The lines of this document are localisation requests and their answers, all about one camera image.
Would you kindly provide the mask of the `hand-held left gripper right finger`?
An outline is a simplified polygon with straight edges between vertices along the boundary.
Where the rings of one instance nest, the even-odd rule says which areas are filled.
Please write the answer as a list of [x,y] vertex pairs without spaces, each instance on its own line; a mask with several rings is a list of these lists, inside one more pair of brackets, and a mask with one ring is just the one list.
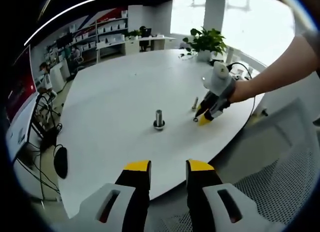
[[193,231],[265,231],[257,204],[208,163],[186,161],[186,188]]

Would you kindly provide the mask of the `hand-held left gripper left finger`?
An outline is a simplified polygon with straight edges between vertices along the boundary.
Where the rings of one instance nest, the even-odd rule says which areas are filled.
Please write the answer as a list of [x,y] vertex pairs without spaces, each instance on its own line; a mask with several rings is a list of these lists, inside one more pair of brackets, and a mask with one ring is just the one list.
[[80,231],[144,231],[150,204],[151,161],[128,163],[115,183],[107,183],[79,209]]

